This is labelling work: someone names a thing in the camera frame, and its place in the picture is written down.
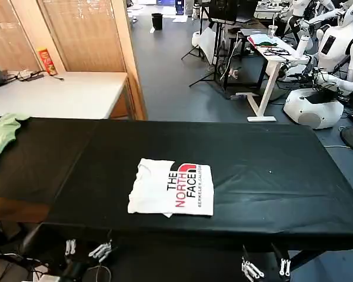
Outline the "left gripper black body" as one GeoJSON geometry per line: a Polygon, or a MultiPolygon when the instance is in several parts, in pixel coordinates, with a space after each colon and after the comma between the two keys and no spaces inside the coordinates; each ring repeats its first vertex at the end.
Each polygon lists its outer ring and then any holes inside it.
{"type": "Polygon", "coordinates": [[[61,278],[83,278],[87,269],[91,266],[89,257],[73,257],[65,258],[66,266],[61,274],[61,278]]]}

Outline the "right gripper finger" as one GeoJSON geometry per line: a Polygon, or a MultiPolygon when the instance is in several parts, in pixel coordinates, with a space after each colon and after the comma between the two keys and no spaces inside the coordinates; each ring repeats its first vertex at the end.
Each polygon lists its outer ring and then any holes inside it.
{"type": "Polygon", "coordinates": [[[241,271],[246,278],[265,278],[265,274],[249,260],[246,247],[242,246],[241,271]]]}
{"type": "Polygon", "coordinates": [[[277,246],[275,243],[271,243],[271,247],[278,263],[279,276],[290,277],[291,259],[288,254],[288,251],[282,246],[277,246]]]}

